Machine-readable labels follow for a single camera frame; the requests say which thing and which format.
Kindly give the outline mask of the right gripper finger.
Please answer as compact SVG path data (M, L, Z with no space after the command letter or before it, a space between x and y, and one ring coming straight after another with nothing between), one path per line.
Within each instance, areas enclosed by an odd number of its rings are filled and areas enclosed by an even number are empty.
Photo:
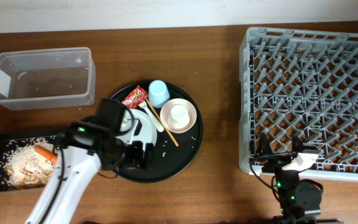
M313 147L304 145L298 136L292 137L291 144L293 152L313 152Z
M272 150L272 148L270 146L270 141L267 139L266 134L264 132L262 132L259 137L259 145L256 150L256 155L257 156L266 156L266 155L270 155L273 153L274 153L274 151Z

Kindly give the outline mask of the grey plate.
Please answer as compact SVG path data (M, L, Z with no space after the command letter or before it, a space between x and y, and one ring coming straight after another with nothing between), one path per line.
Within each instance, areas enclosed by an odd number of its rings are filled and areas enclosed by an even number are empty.
M131 109L124 113L120 131L125 134L118 136L123 143L142 147L145 151L148 147L153 147L157 141L157 130L151 118L144 112Z

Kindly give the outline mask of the orange carrot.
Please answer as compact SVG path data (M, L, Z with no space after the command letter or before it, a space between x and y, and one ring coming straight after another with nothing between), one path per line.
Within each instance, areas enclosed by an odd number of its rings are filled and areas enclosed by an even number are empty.
M57 156L52 151L49 151L42 146L34 146L34 150L35 152L46 158L48 161L50 161L52 164L55 165L57 163Z

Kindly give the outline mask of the rice and nuts pile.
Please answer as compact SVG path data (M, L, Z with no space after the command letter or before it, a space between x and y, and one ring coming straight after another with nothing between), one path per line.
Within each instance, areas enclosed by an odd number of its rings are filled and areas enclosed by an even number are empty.
M8 176L7 185L16 189L44 186L50 180L55 164L36 148L51 152L53 144L43 137L21 143L24 146L15 146L3 154L2 168Z

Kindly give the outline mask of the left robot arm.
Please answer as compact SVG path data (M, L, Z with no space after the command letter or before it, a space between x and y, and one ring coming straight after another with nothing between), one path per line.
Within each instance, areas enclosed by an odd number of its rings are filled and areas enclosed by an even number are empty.
M104 98L95 115L75 121L59 142L57 164L27 223L70 223L100 170L149 170L157 130L143 111Z

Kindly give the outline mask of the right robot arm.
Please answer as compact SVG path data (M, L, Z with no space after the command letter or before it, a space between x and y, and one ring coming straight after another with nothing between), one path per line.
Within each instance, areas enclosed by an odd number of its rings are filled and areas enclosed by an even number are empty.
M249 159L252 174L267 186L280 204L281 215L275 224L318 223L323 185L311 179L300 179L318 158L316 146L305 145L298 136L291 139L291 151L274 152L265 133L261 133L253 158Z

